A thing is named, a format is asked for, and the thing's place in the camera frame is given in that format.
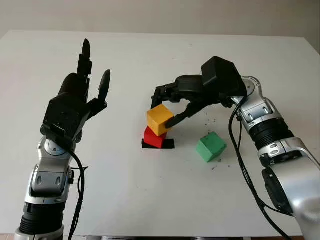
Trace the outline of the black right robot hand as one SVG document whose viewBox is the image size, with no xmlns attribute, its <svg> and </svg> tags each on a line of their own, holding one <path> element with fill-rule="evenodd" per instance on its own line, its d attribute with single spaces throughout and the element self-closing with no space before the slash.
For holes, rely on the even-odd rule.
<svg viewBox="0 0 320 240">
<path fill-rule="evenodd" d="M 152 109 L 161 105 L 162 102 L 179 103 L 181 100 L 189 101 L 184 112 L 171 117 L 165 123 L 166 129 L 176 126 L 184 119 L 192 117 L 207 106 L 222 102 L 218 93 L 203 85 L 201 75 L 182 75 L 173 83 L 158 86 L 155 88 L 151 99 Z"/>
</svg>

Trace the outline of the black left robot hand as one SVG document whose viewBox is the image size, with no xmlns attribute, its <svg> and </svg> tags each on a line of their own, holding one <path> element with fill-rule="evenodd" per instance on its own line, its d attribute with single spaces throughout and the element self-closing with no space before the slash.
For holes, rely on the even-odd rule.
<svg viewBox="0 0 320 240">
<path fill-rule="evenodd" d="M 91 113 L 89 118 L 99 114 L 107 108 L 106 98 L 110 88 L 111 70 L 102 75 L 98 88 L 98 97 L 88 101 L 90 78 L 92 73 L 91 47 L 88 39 L 83 41 L 82 52 L 78 58 L 77 72 L 70 73 L 63 81 L 59 94 L 68 93 L 77 97 L 81 102 L 89 104 Z"/>
</svg>

